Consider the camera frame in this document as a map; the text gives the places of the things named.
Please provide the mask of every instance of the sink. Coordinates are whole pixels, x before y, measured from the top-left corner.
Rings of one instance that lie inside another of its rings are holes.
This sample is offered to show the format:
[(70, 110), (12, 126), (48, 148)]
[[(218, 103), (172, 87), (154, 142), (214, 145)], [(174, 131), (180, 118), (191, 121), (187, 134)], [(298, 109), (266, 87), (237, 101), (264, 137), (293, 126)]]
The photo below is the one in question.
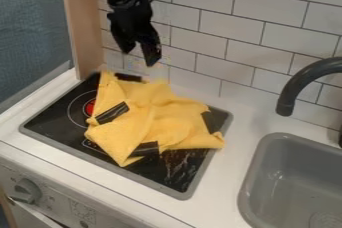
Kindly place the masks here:
[(342, 228), (342, 150), (290, 134), (267, 135), (238, 206), (253, 228)]

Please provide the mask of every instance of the electric stovetop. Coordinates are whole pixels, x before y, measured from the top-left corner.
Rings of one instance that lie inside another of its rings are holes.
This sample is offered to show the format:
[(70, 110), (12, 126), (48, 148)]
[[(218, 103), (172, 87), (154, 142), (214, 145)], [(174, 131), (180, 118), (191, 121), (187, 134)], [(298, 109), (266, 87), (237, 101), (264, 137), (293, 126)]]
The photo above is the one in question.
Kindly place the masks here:
[[(20, 132), (180, 200), (192, 196), (215, 150), (175, 150), (150, 155), (121, 168), (99, 146), (87, 140), (100, 75), (93, 74), (26, 121)], [(232, 115), (210, 108), (225, 133)]]

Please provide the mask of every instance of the black stovetop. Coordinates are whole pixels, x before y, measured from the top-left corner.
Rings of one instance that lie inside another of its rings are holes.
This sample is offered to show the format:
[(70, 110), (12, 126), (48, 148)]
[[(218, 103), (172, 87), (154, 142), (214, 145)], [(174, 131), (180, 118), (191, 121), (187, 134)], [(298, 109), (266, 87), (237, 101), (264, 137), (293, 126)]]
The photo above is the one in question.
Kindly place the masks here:
[[(42, 142), (49, 143), (67, 152), (85, 157), (86, 160), (100, 159), (106, 165), (115, 166), (120, 174), (134, 173), (129, 178), (141, 182), (141, 177), (152, 180), (161, 187), (179, 193), (186, 193), (194, 178), (199, 175), (202, 163), (209, 156), (209, 150), (175, 150), (162, 155), (151, 155), (127, 167), (120, 168), (99, 146), (84, 137), (86, 119), (91, 115), (95, 103), (99, 74), (92, 75), (56, 102), (26, 122), (21, 132)], [(214, 108), (211, 111), (216, 124), (222, 127), (230, 115)]]

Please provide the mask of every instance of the yellow towel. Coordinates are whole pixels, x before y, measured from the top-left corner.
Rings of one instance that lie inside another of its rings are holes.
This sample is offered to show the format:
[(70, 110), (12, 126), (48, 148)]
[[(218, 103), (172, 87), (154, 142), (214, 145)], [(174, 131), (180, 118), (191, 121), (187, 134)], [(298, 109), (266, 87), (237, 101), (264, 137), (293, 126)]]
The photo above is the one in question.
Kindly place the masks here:
[[(112, 121), (98, 117), (120, 113)], [(130, 157), (141, 144), (158, 142), (159, 152), (175, 149), (222, 148), (220, 132), (209, 134), (202, 103), (174, 95), (167, 82), (137, 83), (118, 80), (102, 72), (94, 112), (85, 136), (97, 143), (120, 166), (143, 157)]]

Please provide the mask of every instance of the faucet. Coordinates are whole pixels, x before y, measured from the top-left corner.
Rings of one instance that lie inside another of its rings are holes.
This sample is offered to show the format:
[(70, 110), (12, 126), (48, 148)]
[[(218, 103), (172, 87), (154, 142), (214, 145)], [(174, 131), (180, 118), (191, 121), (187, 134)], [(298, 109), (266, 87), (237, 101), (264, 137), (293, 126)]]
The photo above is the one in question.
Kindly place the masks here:
[[(283, 88), (278, 99), (276, 112), (281, 116), (291, 116), (299, 93), (314, 80), (333, 73), (342, 73), (342, 57), (323, 59), (304, 67)], [(339, 145), (342, 148), (341, 131)]]

